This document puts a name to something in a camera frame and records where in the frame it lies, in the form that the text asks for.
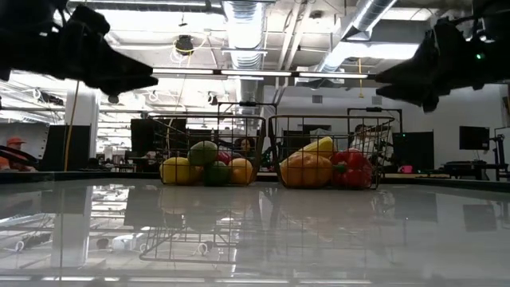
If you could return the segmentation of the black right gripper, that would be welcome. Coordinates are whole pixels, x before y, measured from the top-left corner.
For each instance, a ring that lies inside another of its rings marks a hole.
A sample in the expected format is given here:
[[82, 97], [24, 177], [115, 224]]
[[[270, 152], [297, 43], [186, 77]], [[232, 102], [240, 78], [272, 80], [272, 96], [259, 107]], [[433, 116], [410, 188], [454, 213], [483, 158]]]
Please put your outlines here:
[[[432, 72], [431, 91], [396, 84], [425, 83]], [[510, 29], [503, 33], [476, 32], [469, 40], [447, 18], [425, 32], [412, 58], [375, 76], [378, 83], [391, 84], [376, 89], [378, 96], [421, 107], [423, 112], [437, 108], [439, 96], [451, 90], [474, 90], [510, 80]]]

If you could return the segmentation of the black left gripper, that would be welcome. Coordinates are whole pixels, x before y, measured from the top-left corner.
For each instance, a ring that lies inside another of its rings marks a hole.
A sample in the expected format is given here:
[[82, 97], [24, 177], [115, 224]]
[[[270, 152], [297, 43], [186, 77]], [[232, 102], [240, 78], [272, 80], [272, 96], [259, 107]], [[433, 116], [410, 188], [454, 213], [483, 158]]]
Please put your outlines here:
[[58, 79], [80, 78], [60, 47], [71, 22], [84, 24], [84, 82], [108, 96], [156, 85], [153, 68], [115, 51], [103, 14], [69, 0], [0, 0], [0, 80], [22, 70]]

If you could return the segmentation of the red bell pepper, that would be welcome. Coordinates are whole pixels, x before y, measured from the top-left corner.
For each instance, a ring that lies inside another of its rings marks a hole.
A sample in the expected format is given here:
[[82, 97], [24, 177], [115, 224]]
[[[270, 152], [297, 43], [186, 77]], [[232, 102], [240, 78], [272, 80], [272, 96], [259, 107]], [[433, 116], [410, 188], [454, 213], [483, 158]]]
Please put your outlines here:
[[367, 189], [372, 184], [373, 168], [369, 159], [358, 149], [336, 152], [330, 158], [333, 166], [331, 183], [352, 189]]

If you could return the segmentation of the yellow corn cob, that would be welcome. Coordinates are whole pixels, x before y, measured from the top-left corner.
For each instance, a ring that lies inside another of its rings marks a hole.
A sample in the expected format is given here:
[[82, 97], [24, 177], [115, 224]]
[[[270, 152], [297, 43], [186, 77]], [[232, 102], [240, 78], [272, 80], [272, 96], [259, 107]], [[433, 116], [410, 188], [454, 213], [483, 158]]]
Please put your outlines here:
[[336, 149], [333, 139], [326, 136], [302, 147], [299, 152], [330, 158], [336, 152]]

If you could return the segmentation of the yellow lemon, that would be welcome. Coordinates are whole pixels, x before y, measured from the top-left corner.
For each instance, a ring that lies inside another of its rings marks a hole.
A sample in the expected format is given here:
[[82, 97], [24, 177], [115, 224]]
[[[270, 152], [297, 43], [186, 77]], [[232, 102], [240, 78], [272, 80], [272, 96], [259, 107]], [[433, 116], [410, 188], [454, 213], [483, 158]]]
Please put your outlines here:
[[188, 158], [171, 157], [159, 167], [160, 178], [165, 184], [191, 185], [198, 180], [198, 170]]

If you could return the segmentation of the pale green lime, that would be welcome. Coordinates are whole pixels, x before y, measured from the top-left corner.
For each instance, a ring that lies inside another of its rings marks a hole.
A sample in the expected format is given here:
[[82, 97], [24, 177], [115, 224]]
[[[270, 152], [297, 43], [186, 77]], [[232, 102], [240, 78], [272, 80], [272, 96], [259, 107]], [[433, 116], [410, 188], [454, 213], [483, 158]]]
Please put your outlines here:
[[205, 140], [193, 145], [188, 151], [188, 161], [194, 166], [205, 166], [213, 163], [218, 154], [217, 144]]

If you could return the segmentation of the orange bell pepper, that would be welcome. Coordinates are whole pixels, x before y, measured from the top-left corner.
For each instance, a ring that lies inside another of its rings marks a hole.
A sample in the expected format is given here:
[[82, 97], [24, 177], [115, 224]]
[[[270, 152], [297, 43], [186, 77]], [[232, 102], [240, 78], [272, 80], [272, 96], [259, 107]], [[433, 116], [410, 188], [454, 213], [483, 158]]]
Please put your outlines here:
[[332, 163], [321, 155], [296, 152], [280, 163], [280, 174], [286, 187], [323, 187], [331, 180]]

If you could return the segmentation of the bright green lime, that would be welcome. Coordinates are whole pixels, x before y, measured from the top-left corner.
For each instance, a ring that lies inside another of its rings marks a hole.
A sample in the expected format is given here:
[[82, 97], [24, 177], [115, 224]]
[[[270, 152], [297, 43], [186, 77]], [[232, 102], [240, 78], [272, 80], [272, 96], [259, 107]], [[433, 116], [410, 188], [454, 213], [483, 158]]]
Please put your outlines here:
[[203, 182], [206, 186], [223, 186], [230, 180], [230, 169], [222, 161], [215, 161], [205, 166]]

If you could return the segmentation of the orange yellow mango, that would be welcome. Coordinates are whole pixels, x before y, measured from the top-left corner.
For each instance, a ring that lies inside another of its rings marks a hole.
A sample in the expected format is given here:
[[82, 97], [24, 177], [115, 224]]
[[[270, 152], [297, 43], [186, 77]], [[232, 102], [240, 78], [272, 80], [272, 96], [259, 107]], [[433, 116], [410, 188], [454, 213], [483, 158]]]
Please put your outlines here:
[[237, 185], [247, 185], [251, 182], [253, 165], [244, 158], [232, 159], [229, 163], [230, 182]]

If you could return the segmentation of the long tube light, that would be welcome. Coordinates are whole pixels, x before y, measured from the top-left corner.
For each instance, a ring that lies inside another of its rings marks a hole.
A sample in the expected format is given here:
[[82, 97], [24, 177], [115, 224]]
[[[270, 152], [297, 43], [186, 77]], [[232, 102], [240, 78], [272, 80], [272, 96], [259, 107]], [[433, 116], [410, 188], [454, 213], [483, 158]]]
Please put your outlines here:
[[299, 72], [298, 77], [306, 78], [330, 78], [330, 79], [368, 79], [370, 75], [362, 73], [317, 73]]
[[247, 76], [247, 77], [293, 77], [293, 72], [268, 71], [268, 70], [219, 70], [215, 74], [226, 76]]
[[213, 75], [212, 69], [184, 69], [184, 68], [157, 68], [153, 69], [154, 74], [165, 75]]

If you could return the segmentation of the black monitor on stand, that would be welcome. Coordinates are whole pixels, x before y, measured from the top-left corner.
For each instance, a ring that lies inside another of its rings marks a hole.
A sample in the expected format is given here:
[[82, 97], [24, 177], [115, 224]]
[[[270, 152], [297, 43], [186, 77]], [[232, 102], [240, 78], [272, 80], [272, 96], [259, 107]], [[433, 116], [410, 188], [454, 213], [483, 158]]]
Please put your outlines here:
[[459, 127], [459, 148], [461, 150], [487, 151], [490, 129], [486, 127]]

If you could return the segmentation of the wooden top workbench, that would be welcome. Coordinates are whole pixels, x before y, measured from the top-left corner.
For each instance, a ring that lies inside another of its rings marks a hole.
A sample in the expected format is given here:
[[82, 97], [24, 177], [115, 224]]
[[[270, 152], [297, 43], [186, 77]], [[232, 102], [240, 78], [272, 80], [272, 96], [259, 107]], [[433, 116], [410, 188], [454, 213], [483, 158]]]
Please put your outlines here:
[[430, 174], [430, 173], [385, 173], [383, 179], [450, 179], [448, 174]]

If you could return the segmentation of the black metal rack frame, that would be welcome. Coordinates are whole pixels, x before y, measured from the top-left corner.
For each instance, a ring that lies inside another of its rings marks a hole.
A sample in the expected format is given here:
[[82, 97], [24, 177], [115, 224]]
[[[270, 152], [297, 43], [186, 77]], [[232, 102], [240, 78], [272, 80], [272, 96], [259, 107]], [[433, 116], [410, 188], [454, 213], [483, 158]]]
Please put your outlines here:
[[347, 132], [350, 140], [358, 124], [387, 127], [391, 129], [392, 134], [403, 131], [403, 113], [400, 108], [348, 108], [347, 117]]
[[218, 115], [234, 115], [234, 116], [259, 116], [268, 118], [275, 116], [278, 112], [276, 104], [263, 103], [256, 101], [240, 101], [240, 102], [218, 102]]

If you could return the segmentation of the silver ceiling duct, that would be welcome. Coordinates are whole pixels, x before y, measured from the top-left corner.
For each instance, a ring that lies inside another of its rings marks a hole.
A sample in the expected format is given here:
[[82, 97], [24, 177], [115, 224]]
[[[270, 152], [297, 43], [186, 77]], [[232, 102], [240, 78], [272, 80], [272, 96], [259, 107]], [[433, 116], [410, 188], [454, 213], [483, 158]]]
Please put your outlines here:
[[[261, 70], [263, 55], [263, 31], [266, 5], [255, 1], [223, 1], [227, 21], [229, 47], [233, 69]], [[235, 80], [237, 112], [242, 115], [259, 116], [263, 100], [261, 80]], [[257, 103], [255, 106], [241, 106], [240, 103]]]
[[358, 0], [355, 12], [347, 17], [339, 31], [339, 42], [323, 57], [315, 72], [336, 72], [346, 59], [365, 52], [373, 28], [397, 1]]

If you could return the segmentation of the black metal table frame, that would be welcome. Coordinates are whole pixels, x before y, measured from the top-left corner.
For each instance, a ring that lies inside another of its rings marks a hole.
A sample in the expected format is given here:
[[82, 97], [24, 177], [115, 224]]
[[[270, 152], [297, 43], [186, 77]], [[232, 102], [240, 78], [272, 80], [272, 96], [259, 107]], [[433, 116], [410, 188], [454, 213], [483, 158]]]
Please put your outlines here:
[[[102, 171], [1, 171], [0, 184], [7, 183], [37, 183], [45, 181], [67, 180], [99, 180], [99, 179], [157, 179], [159, 173], [126, 173], [126, 172], [102, 172]], [[510, 194], [510, 182], [492, 182], [464, 179], [440, 179], [440, 178], [404, 178], [394, 177], [381, 178], [380, 184], [406, 184], [424, 185], [436, 187], [452, 187], [479, 191], [492, 191]]]

